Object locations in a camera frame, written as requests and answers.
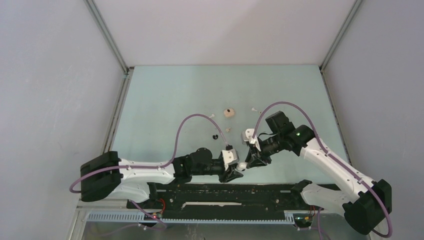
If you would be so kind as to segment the white earbud charging case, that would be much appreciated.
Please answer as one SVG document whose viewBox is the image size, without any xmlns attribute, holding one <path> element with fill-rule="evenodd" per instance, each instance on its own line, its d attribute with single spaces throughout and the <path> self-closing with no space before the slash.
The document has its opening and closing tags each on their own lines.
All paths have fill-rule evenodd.
<svg viewBox="0 0 424 240">
<path fill-rule="evenodd" d="M 247 169 L 247 162 L 239 162 L 236 166 L 236 170 L 239 172 L 244 172 Z"/>
</svg>

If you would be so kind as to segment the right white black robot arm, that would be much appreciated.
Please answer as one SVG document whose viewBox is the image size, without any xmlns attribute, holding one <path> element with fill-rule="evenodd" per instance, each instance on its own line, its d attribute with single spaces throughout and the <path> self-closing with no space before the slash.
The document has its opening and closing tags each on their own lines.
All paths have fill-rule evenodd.
<svg viewBox="0 0 424 240">
<path fill-rule="evenodd" d="M 307 125 L 295 127 L 282 111 L 265 121 L 271 130 L 269 138 L 259 139 L 253 128 L 241 134 L 249 147 L 244 169 L 267 166 L 272 155 L 289 151 L 312 163 L 338 187 L 332 190 L 304 179 L 290 190 L 290 201 L 295 208 L 322 207 L 344 217 L 362 235 L 374 232 L 392 212 L 392 186 L 387 181 L 375 181 L 341 160 L 312 128 Z"/>
</svg>

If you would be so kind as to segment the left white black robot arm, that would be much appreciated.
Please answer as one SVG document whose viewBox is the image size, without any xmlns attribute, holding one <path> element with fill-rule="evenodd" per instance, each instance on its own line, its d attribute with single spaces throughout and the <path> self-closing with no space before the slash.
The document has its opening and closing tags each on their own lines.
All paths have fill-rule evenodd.
<svg viewBox="0 0 424 240">
<path fill-rule="evenodd" d="M 135 162 L 119 158 L 116 151 L 106 152 L 80 167 L 81 200 L 96 202 L 103 199 L 132 200 L 145 208 L 158 202 L 154 184 L 185 184 L 194 176 L 218 176 L 221 183 L 241 178 L 247 169 L 239 162 L 234 149 L 223 150 L 213 158 L 207 148 L 176 157 L 171 164 Z"/>
</svg>

